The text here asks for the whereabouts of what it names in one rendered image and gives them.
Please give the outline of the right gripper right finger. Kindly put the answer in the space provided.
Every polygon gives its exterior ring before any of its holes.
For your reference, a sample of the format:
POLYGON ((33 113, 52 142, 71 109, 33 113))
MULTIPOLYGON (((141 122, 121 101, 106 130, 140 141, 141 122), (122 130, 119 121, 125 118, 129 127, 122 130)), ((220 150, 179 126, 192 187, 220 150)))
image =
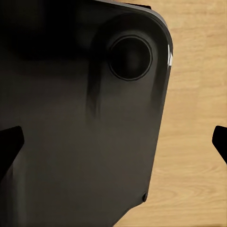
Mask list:
POLYGON ((222 126, 215 127, 213 137, 212 137, 212 143, 227 164, 227 128, 226 127, 222 127, 222 126))

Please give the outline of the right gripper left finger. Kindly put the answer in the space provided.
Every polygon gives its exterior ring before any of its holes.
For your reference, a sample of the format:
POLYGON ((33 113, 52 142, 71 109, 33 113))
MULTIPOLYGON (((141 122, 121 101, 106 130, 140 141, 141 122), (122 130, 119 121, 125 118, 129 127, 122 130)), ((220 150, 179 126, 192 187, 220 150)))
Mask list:
POLYGON ((0 131, 0 182, 24 145, 21 126, 0 131))

